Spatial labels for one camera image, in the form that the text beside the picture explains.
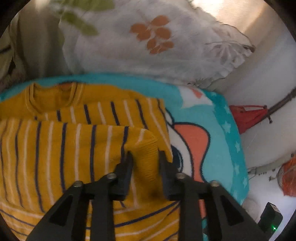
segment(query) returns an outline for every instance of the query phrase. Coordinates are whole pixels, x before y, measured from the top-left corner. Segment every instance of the bolt head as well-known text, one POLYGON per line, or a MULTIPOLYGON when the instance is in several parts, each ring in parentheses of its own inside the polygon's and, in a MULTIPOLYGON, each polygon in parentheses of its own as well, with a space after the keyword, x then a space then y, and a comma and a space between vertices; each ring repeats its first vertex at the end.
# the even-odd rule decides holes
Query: bolt head
POLYGON ((115 179, 116 177, 117 177, 116 174, 113 173, 113 172, 107 174, 107 178, 108 178, 108 179, 115 179))
POLYGON ((216 180, 213 180, 213 181, 211 181, 211 186, 212 187, 219 187, 221 184, 220 184, 220 182, 218 182, 218 181, 216 181, 216 180))
POLYGON ((73 183, 73 186, 76 187, 76 188, 80 188, 80 187, 82 187, 82 185, 83 185, 82 181, 76 181, 76 182, 73 183))
POLYGON ((184 179, 186 177, 186 175, 184 174, 184 173, 177 173, 176 174, 176 178, 178 179, 178 180, 181 180, 181 179, 184 179))

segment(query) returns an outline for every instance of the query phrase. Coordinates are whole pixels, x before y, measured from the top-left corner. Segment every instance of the yellow striped shirt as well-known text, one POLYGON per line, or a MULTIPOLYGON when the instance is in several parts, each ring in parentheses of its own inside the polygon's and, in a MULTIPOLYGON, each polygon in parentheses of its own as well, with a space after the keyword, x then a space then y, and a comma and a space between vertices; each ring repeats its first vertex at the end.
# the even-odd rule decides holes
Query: yellow striped shirt
MULTIPOLYGON (((24 240, 74 181, 97 181, 130 150, 134 156, 130 192, 125 201, 114 202, 116 240, 176 237, 178 203, 165 200, 158 174, 158 149, 172 161, 163 101, 113 86, 102 86, 104 93, 98 85, 95 88, 96 101, 82 99, 83 104, 43 113, 29 110, 31 114, 1 120, 2 216, 24 240), (114 90, 116 96, 108 99, 105 92, 114 90)), ((12 107, 3 102, 0 111, 12 107)))

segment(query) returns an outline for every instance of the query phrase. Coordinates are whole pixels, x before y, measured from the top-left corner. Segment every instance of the crumpled fabric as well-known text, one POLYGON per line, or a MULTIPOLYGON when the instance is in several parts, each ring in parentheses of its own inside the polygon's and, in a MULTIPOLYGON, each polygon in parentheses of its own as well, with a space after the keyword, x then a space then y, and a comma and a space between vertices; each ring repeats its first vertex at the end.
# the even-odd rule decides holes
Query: crumpled fabric
POLYGON ((18 15, 0 38, 0 93, 26 80, 26 71, 17 52, 18 15))
POLYGON ((208 87, 251 55, 250 40, 183 0, 52 0, 74 74, 117 72, 208 87))

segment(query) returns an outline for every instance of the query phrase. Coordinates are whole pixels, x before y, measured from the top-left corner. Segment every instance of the orange cartoon shape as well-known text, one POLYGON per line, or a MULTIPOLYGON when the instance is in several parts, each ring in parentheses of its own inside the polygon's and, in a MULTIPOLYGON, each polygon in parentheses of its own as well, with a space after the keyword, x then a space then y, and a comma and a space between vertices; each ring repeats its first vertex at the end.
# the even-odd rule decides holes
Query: orange cartoon shape
MULTIPOLYGON (((198 182, 205 182, 202 164, 210 145, 210 134, 203 127, 187 122, 174 122, 166 112, 168 132, 171 139, 173 163, 198 182)), ((205 204, 200 201, 201 217, 206 216, 205 204)))

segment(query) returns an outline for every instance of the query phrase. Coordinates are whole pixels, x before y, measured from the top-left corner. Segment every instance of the orange mesh object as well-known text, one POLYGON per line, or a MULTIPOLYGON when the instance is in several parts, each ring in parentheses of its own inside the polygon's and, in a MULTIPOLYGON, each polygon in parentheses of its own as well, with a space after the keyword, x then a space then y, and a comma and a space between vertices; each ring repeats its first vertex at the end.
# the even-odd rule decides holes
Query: orange mesh object
POLYGON ((240 134, 256 125, 268 113, 268 109, 260 105, 231 105, 229 108, 240 134), (246 110, 246 108, 257 108, 257 110, 246 110))
POLYGON ((284 195, 296 197, 296 157, 281 167, 278 181, 284 195))

